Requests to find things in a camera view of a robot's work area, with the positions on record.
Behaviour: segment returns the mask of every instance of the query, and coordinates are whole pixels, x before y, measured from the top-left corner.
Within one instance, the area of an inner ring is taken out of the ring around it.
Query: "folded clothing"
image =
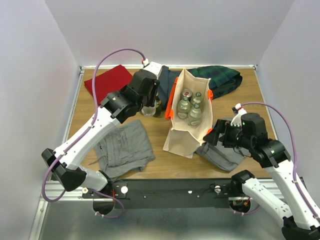
[[[225,120],[231,121],[232,118],[225,118]],[[250,155],[249,151],[245,148],[225,148],[219,144],[219,142],[217,146],[212,146],[211,144],[204,142],[196,150],[196,153],[227,172],[234,170],[242,163],[245,157]]]
[[[100,169],[111,179],[130,170],[141,172],[155,159],[148,135],[140,120],[107,134],[95,147]]]
[[[202,66],[188,69],[188,72],[197,78],[211,79],[209,88],[213,92],[214,99],[232,92],[242,82],[240,72],[225,66]],[[163,109],[167,107],[171,89],[180,73],[181,71],[169,70],[167,66],[162,67],[159,76],[160,85],[158,93]]]
[[[95,92],[98,104],[105,99],[108,93],[119,91],[129,84],[131,79],[131,73],[122,65],[118,65],[97,76],[95,78]],[[92,79],[85,81],[84,86],[92,95]]]

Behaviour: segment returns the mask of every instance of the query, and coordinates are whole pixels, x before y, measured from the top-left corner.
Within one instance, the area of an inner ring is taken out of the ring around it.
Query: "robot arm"
[[[234,192],[256,200],[283,226],[282,233],[286,239],[320,239],[319,217],[314,216],[297,189],[293,178],[294,164],[286,148],[280,141],[268,138],[265,121],[257,113],[247,113],[239,104],[234,111],[237,115],[231,122],[219,119],[213,131],[203,139],[214,146],[219,140],[225,148],[248,149],[252,158],[270,174],[288,205],[276,199],[248,171],[232,177]],[[297,182],[308,203],[320,214],[319,207],[298,176]]]
[[[122,124],[127,118],[136,115],[142,107],[154,106],[157,89],[160,84],[158,77],[162,65],[151,62],[136,72],[131,82],[120,91],[110,92],[98,108],[96,121],[91,125],[92,118],[84,124],[69,140],[55,150],[47,148],[42,158],[50,166],[58,156],[63,155],[54,166],[52,173],[68,192],[78,187],[102,190],[108,184],[108,176],[101,171],[94,171],[81,166],[88,152],[110,131]],[[68,151],[64,150],[90,130]]]

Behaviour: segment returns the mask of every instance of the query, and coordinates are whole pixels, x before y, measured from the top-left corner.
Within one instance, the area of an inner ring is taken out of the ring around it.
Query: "bottle label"
[[[197,126],[198,123],[199,123],[199,120],[190,122],[190,124],[191,124],[192,126]]]
[[[187,117],[187,114],[186,113],[182,113],[182,112],[178,112],[178,116],[181,119],[185,119]]]

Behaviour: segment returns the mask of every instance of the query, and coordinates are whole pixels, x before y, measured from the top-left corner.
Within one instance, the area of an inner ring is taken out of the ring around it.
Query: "can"
[[[191,97],[192,97],[192,91],[188,88],[184,89],[182,91],[182,97],[187,96],[189,99],[189,102],[191,101]]]

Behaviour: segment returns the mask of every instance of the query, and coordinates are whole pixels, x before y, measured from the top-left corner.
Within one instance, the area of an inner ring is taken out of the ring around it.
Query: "gray floor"
[[[41,240],[284,240],[263,210],[240,216],[227,209],[130,209],[117,219],[94,215],[91,201],[51,203]]]

